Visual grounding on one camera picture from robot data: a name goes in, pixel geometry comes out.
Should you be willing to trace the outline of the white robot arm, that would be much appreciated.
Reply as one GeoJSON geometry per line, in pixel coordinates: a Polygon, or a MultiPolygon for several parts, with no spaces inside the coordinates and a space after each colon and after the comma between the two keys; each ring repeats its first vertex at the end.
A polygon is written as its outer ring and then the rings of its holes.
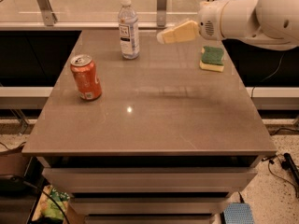
{"type": "Polygon", "coordinates": [[[299,0],[216,0],[200,4],[198,20],[185,20],[159,34],[162,44],[239,40],[254,47],[288,50],[299,46],[299,0]]]}

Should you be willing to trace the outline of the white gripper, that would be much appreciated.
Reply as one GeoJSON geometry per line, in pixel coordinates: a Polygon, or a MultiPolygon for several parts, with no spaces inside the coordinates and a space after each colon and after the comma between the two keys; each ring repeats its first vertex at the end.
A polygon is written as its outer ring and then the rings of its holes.
{"type": "Polygon", "coordinates": [[[201,2],[198,11],[198,23],[196,21],[184,21],[176,26],[166,28],[157,34],[158,42],[161,44],[187,42],[194,40],[199,35],[207,40],[222,41],[227,39],[222,30],[222,19],[224,10],[230,2],[232,0],[201,2]]]}

